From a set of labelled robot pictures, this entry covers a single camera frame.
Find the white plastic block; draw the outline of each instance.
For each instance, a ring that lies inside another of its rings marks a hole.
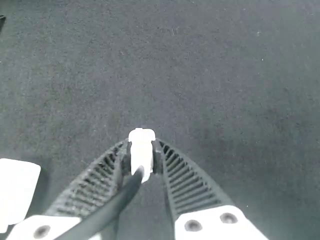
[[[0,233],[25,219],[40,171],[41,167],[31,162],[0,159]]]
[[[154,167],[152,141],[156,140],[156,134],[152,129],[136,128],[129,133],[128,141],[132,143],[131,174],[135,174],[140,166],[144,168],[142,183],[150,178]]]

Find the white plastic bracket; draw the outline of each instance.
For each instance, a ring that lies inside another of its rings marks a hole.
[[[182,214],[174,223],[175,240],[268,240],[231,205]]]
[[[34,215],[15,225],[6,240],[54,240],[80,222],[79,217]],[[101,240],[100,233],[89,240]]]

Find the screw hole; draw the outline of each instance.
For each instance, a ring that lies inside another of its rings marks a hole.
[[[238,219],[232,213],[224,213],[220,216],[221,222],[224,224],[235,224],[238,222]]]
[[[37,230],[35,230],[35,232],[33,234],[33,237],[35,239],[42,239],[42,238],[44,238],[45,236],[48,235],[49,231],[50,231],[50,226],[49,225],[41,226]]]
[[[197,220],[189,220],[185,223],[184,228],[188,232],[198,232],[202,230],[202,225]]]

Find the gray fabric surface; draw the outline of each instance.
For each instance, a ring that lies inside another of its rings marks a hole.
[[[318,0],[2,0],[0,14],[0,156],[45,166],[47,203],[149,127],[270,239],[320,238]],[[167,239],[163,195],[140,194],[120,238]]]

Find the white object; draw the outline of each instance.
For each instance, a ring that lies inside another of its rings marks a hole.
[[[182,214],[174,223],[175,240],[268,240],[231,205]]]
[[[7,158],[0,159],[0,233],[25,219],[35,193],[41,167]]]
[[[154,167],[152,141],[156,140],[156,134],[152,129],[136,128],[129,133],[128,141],[132,142],[131,174],[135,174],[140,166],[144,168],[142,183],[150,178]]]
[[[80,222],[79,217],[34,215],[14,226],[6,240],[54,240]],[[100,239],[97,233],[89,240]]]

